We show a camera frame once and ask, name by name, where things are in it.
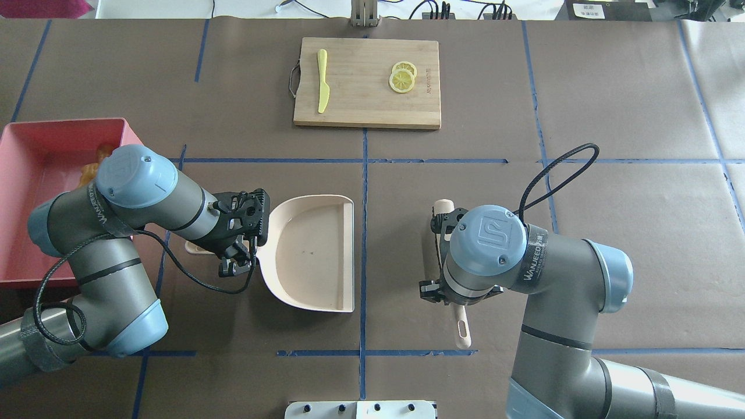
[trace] lemon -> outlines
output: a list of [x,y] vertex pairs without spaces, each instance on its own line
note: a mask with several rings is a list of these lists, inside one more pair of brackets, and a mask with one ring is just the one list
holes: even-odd
[[416,66],[408,61],[399,61],[398,63],[393,64],[393,69],[390,70],[390,72],[394,73],[397,69],[406,69],[414,75],[414,78],[416,78]]
[[394,70],[388,84],[396,93],[410,92],[414,88],[414,75],[407,69]]

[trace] white dustpan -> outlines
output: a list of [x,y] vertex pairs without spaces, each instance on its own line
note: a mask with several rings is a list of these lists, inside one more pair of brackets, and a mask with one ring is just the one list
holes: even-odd
[[[306,195],[269,215],[261,275],[277,298],[300,309],[355,309],[354,204],[342,195]],[[189,253],[206,253],[186,242]]]

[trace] cutting board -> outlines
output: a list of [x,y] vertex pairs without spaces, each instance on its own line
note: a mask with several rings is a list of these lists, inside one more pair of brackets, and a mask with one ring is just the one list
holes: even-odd
[[[329,53],[326,83],[331,95],[318,113],[318,50]],[[388,86],[393,65],[416,66],[414,88]],[[440,48],[436,41],[303,38],[296,125],[440,129]]]

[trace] yellow knife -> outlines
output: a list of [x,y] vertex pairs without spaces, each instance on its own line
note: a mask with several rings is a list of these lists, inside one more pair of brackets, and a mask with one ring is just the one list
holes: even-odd
[[326,105],[329,104],[329,95],[331,89],[326,84],[326,61],[329,53],[325,49],[318,50],[318,78],[320,79],[320,88],[318,90],[318,113],[326,111]]

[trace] red plastic container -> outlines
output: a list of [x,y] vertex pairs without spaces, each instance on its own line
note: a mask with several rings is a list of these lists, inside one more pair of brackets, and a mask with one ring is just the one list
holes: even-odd
[[[31,242],[26,221],[31,211],[61,192],[74,189],[80,169],[96,163],[96,148],[141,144],[127,121],[78,119],[14,122],[0,137],[0,287],[35,288],[57,261]],[[76,286],[69,265],[48,286]]]

